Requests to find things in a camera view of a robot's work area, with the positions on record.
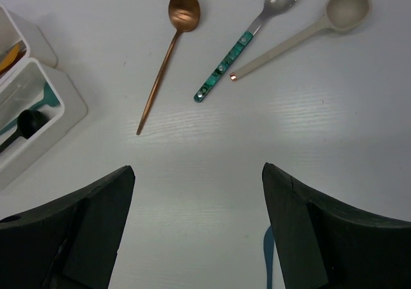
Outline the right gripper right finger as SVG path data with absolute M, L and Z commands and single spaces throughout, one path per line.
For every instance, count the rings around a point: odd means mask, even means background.
M 350 206 L 270 163 L 262 182 L 285 287 L 410 287 L 409 222 Z

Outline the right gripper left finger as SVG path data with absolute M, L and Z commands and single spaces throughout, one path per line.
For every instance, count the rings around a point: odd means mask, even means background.
M 1 220 L 1 288 L 108 288 L 135 184 L 124 166 Z

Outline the black measuring spoon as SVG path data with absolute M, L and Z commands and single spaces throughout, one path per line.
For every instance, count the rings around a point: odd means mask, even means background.
M 1 144 L 1 152 L 4 152 L 12 143 L 18 138 L 23 137 L 29 139 L 37 131 L 39 131 L 47 122 L 49 118 L 38 110 L 26 109 L 22 111 L 17 117 L 16 131 Z

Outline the teal plastic spoon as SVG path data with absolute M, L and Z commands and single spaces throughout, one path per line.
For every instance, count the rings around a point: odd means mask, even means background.
M 60 105 L 58 98 L 56 97 L 55 93 L 53 92 L 52 88 L 50 87 L 48 83 L 44 84 L 43 98 L 40 101 L 34 103 L 30 107 L 30 110 L 37 110 L 37 109 L 42 108 L 45 105 L 49 107 L 57 107 Z M 11 122 L 9 122 L 7 125 L 5 125 L 1 129 L 1 135 L 3 135 L 4 133 L 12 129 L 16 124 L 17 124 L 17 118 L 11 120 Z

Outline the beige measuring spoon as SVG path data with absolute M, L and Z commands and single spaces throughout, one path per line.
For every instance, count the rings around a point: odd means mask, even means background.
M 235 70 L 230 78 L 234 82 L 243 78 L 320 31 L 349 33 L 368 18 L 371 10 L 371 0 L 328 0 L 323 14 L 316 22 Z

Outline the silver spoon teal handle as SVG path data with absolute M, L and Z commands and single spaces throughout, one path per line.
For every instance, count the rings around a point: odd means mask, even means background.
M 296 1 L 297 0 L 264 0 L 261 13 L 254 19 L 252 24 L 241 35 L 231 50 L 216 66 L 214 71 L 195 93 L 193 100 L 196 103 L 202 102 L 207 94 L 218 84 L 233 63 L 235 63 L 236 59 L 242 54 L 244 49 L 250 44 L 262 25 L 269 19 L 288 11 Z

